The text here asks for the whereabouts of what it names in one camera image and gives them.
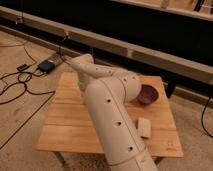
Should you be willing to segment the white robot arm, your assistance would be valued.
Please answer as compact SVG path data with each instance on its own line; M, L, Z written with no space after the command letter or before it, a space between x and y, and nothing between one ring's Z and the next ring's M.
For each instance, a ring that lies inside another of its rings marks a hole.
M137 74L95 64L90 54L73 58L71 67L111 171L158 171L124 106L141 91Z

